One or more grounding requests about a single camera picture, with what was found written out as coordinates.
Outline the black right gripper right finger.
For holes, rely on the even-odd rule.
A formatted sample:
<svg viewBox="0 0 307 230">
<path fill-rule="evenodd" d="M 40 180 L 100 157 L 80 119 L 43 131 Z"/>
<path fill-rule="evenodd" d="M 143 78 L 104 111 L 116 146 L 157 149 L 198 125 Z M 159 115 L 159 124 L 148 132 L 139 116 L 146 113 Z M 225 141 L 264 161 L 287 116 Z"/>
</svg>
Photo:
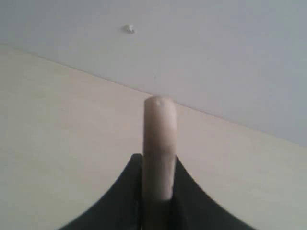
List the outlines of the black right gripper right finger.
<svg viewBox="0 0 307 230">
<path fill-rule="evenodd" d="M 254 229 L 208 196 L 179 159 L 176 159 L 168 228 L 170 230 Z"/>
</svg>

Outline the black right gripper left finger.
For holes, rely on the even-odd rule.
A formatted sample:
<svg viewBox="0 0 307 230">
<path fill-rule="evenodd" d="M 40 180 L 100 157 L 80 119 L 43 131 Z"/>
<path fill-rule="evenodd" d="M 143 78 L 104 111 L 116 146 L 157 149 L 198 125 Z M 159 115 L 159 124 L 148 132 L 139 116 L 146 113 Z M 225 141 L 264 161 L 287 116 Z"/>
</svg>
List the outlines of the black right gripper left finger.
<svg viewBox="0 0 307 230">
<path fill-rule="evenodd" d="M 133 154 L 109 190 L 62 230 L 139 230 L 142 155 Z"/>
</svg>

